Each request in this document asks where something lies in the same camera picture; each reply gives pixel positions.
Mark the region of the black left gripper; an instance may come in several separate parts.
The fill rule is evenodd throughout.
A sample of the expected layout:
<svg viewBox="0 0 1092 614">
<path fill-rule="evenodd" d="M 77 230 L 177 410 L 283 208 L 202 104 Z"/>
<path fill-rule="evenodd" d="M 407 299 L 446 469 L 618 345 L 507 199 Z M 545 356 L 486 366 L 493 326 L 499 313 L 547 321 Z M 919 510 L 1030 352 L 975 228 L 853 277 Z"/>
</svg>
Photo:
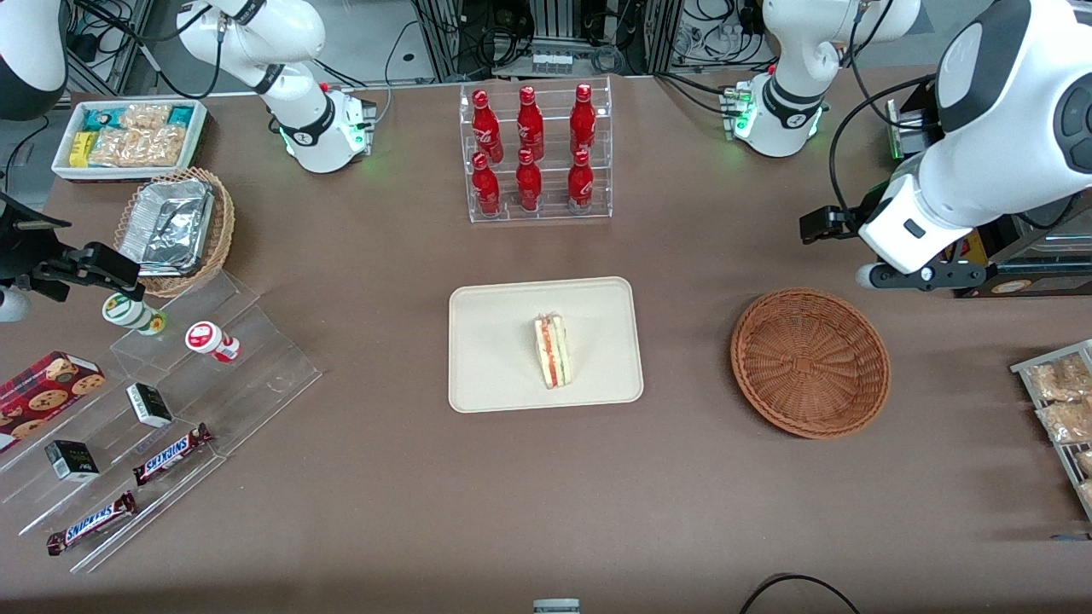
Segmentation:
<svg viewBox="0 0 1092 614">
<path fill-rule="evenodd" d="M 857 237 L 862 226 L 867 224 L 882 209 L 885 191 L 889 182 L 879 182 L 863 194 L 859 205 L 853 210 L 842 206 L 819 206 L 800 219 L 800 240 L 811 245 L 819 240 L 848 240 Z"/>
</svg>

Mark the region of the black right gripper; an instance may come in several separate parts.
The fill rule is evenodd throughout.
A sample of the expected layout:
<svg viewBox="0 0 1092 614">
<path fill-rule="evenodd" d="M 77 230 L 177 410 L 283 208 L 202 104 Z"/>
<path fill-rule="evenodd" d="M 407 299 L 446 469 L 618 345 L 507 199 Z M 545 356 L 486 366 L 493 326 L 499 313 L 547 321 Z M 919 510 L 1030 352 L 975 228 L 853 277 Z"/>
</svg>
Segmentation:
<svg viewBox="0 0 1092 614">
<path fill-rule="evenodd" d="M 4 287 L 38 293 L 66 302 L 70 288 L 141 288 L 140 264 L 102 243 L 83 248 L 62 245 L 56 229 L 71 223 L 24 206 L 3 192 L 1 217 L 1 281 Z"/>
</svg>

